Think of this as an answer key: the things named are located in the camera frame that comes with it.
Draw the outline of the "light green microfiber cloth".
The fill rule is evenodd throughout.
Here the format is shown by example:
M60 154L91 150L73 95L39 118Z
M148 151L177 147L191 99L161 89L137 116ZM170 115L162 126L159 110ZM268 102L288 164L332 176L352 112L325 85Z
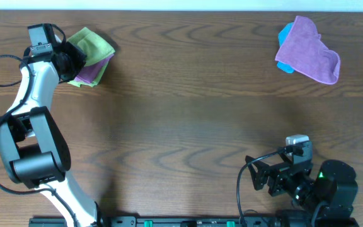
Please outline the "light green microfiber cloth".
M84 27L67 41L86 54L86 66L92 66L115 53L115 49L97 33Z

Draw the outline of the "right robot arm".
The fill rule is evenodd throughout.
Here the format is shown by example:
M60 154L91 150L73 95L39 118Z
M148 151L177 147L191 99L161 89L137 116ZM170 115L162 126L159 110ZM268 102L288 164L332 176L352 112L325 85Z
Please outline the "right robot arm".
M281 154L282 162L268 165L245 158L255 190L268 185L272 196L288 194L301 210L283 210L268 226L358 226L351 216L358 192L355 170L338 160L324 161L315 179L310 177L312 157Z

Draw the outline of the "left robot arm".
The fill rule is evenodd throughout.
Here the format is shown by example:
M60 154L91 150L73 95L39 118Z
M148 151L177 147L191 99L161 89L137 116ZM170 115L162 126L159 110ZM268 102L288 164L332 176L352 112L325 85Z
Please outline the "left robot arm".
M50 106L58 84L75 78L86 54L59 38L58 26L28 27L31 45L19 58L21 81L16 98L0 116L0 157L14 183L26 191L0 189L15 195L42 194L64 217L65 226L104 226L97 203L73 177L69 147L55 123Z

